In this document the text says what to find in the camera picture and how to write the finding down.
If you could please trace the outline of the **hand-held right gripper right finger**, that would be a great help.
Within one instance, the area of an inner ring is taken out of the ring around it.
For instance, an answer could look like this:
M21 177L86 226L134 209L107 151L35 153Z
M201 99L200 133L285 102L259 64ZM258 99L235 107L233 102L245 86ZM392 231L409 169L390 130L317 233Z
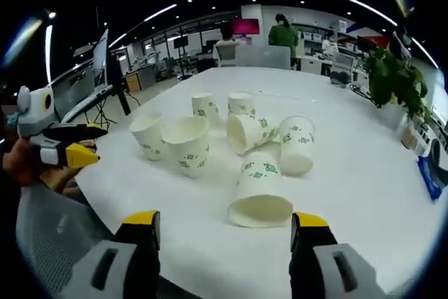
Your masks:
M385 298L375 269L340 244L321 217L294 212L289 263L293 298Z

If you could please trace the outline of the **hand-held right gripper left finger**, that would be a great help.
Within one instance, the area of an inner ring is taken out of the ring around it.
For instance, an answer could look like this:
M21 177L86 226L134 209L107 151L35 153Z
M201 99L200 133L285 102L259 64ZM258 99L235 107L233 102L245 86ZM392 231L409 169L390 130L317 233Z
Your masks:
M92 247L72 268L58 298L157 298L160 212L124 218L112 239Z

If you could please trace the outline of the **person's left hand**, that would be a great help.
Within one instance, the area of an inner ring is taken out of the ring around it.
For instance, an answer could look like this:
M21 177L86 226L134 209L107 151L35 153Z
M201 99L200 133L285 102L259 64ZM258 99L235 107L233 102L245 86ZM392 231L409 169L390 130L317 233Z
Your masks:
M17 187L41 183L42 165L34 147L27 139L19 138L7 153L1 153L1 173Z

